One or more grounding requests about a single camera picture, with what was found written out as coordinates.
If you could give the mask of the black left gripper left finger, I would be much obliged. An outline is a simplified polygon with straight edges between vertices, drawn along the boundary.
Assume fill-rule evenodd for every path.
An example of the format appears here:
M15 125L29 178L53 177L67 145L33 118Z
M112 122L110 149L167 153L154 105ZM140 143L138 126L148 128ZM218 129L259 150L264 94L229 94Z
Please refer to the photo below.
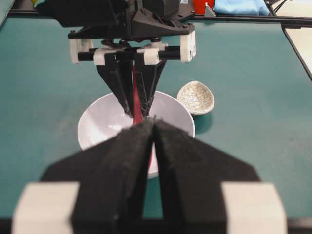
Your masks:
M142 217L151 120L47 167L28 183L15 207L14 234L111 233Z

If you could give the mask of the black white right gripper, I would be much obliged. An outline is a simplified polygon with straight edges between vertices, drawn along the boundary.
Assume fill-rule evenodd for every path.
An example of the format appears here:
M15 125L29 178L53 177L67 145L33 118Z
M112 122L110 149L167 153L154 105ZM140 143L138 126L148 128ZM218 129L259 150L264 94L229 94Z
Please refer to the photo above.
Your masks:
M35 9L54 18L62 27L79 27L71 32L72 62L78 53L91 48L92 39L126 41L180 37L180 59L187 63L196 55L195 27L182 22L186 5L178 0L37 0ZM114 53L104 55L105 65L97 72L113 92L125 114L133 117L132 60L116 60ZM149 115L154 93L167 61L145 65L144 54L135 53L135 78L143 117Z

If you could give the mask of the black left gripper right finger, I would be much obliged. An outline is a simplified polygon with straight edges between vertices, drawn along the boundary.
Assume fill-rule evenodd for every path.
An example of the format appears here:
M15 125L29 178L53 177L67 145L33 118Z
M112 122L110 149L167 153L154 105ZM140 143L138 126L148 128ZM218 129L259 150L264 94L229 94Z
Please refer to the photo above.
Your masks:
M287 233L276 186L252 165L162 120L153 137L164 220L188 234Z

